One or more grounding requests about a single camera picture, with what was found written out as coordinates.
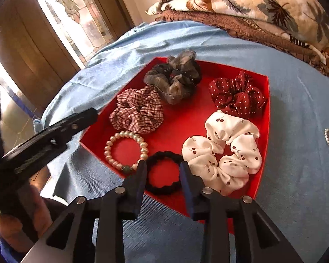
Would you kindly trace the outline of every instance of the red tray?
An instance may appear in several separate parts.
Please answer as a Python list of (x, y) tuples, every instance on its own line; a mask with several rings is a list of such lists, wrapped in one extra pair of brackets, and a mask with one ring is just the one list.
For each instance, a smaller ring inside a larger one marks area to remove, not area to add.
[[(166, 58), (157, 57), (153, 59), (148, 65), (146, 65), (125, 87), (121, 90), (127, 90), (129, 88), (141, 89), (145, 86), (143, 78), (154, 65), (163, 63)], [(161, 126), (150, 134), (142, 135), (145, 141), (149, 144), (149, 155), (157, 151), (170, 150), (174, 153), (181, 154), (182, 145), (184, 141), (193, 135), (206, 135), (205, 121), (214, 113), (217, 108), (213, 104), (208, 92), (208, 84), (218, 78), (227, 77), (235, 78), (236, 75), (242, 70), (240, 68), (206, 62), (197, 61), (201, 67), (202, 81), (197, 86), (197, 92), (195, 95), (187, 100), (182, 101), (177, 105), (169, 105), (163, 102), (164, 106), (164, 121)], [(253, 199), (256, 198), (257, 190), (260, 185), (263, 168), (267, 154), (267, 144), (269, 135), (269, 83), (268, 77), (244, 70), (251, 75), (254, 79), (254, 86), (262, 90), (263, 94), (268, 98), (264, 107), (262, 115), (249, 120), (253, 122), (260, 130), (260, 138), (258, 141), (258, 148), (262, 156), (262, 166), (260, 171), (256, 175), (250, 175), (249, 182), (238, 191), (234, 191), (230, 197), (240, 198), (243, 195), (248, 195)], [(116, 108), (116, 97), (103, 109), (100, 113), (98, 120), (95, 124), (90, 126), (83, 137), (81, 138), (81, 144), (90, 153), (94, 154), (100, 161), (105, 163), (106, 169), (111, 169), (115, 173), (124, 177), (117, 169), (113, 168), (110, 164), (106, 163), (104, 158), (104, 147), (106, 141), (110, 139), (110, 136), (114, 135), (117, 131), (112, 127), (109, 115)], [(232, 155), (230, 146), (225, 147), (225, 153)], [(139, 159), (139, 145), (131, 139), (122, 139), (122, 141), (115, 142), (112, 147), (112, 156), (117, 161), (132, 165)], [(169, 185), (173, 181), (178, 181), (179, 171), (178, 166), (172, 161), (160, 161), (150, 172), (150, 182), (157, 186)], [(150, 196), (161, 201), (168, 207), (188, 216), (185, 208), (185, 201), (181, 191), (172, 194), (170, 196), (154, 196), (147, 192)], [(231, 222), (229, 224), (229, 230), (232, 231)]]

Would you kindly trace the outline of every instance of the bed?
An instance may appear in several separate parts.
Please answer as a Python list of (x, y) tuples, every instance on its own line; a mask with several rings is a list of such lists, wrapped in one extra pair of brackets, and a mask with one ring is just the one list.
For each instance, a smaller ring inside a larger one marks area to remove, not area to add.
[[(329, 147), (324, 138), (329, 78), (290, 55), (193, 21), (143, 23), (100, 50), (61, 89), (35, 130), (90, 107), (101, 109), (154, 57), (188, 48), (199, 60), (269, 77), (269, 145), (256, 201), (304, 262), (316, 262), (329, 246)], [(80, 137), (48, 165), (56, 180), (54, 195), (67, 202), (79, 195), (102, 196), (122, 182), (81, 147)], [(203, 225), (147, 195), (139, 219), (124, 222), (124, 234), (127, 262), (168, 262), (169, 254), (171, 262), (199, 261)]]

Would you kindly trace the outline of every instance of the metal screw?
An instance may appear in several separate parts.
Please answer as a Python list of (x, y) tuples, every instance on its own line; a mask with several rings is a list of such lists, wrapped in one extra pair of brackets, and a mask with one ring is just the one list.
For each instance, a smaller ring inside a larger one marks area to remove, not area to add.
[(125, 188), (124, 187), (117, 187), (115, 189), (116, 194), (123, 194), (125, 192)]
[(80, 204), (82, 204), (82, 203), (84, 203), (84, 202), (85, 202), (85, 197), (80, 196), (80, 197), (77, 198), (77, 204), (78, 204), (78, 205), (80, 205)]
[(250, 196), (243, 196), (242, 201), (246, 204), (252, 203), (252, 198)]
[(213, 190), (212, 190), (212, 188), (210, 188), (210, 187), (204, 187), (204, 188), (202, 189), (202, 192), (203, 192), (204, 194), (212, 194)]

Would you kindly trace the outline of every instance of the black organza scrunchie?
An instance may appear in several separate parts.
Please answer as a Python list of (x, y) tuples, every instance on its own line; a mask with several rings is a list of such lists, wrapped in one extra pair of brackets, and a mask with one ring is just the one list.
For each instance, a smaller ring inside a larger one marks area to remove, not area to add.
[(154, 195), (170, 195), (180, 190), (180, 188), (182, 187), (182, 185), (180, 184), (180, 180), (177, 182), (173, 182), (170, 186), (163, 186), (161, 188), (154, 187), (152, 184), (150, 184), (149, 173), (151, 171), (151, 168), (157, 163), (158, 160), (162, 160), (166, 157), (172, 159), (173, 162), (178, 165), (184, 161), (183, 156), (181, 156), (180, 154), (173, 153), (171, 151), (158, 151), (146, 160), (147, 178), (145, 189), (153, 193)]

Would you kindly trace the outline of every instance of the floral blanket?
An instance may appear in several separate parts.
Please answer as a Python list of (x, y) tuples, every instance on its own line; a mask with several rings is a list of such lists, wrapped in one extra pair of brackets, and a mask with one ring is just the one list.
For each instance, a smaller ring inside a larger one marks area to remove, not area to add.
[(165, 10), (200, 11), (248, 19), (265, 32), (311, 49), (329, 76), (329, 16), (317, 0), (160, 0), (149, 15)]

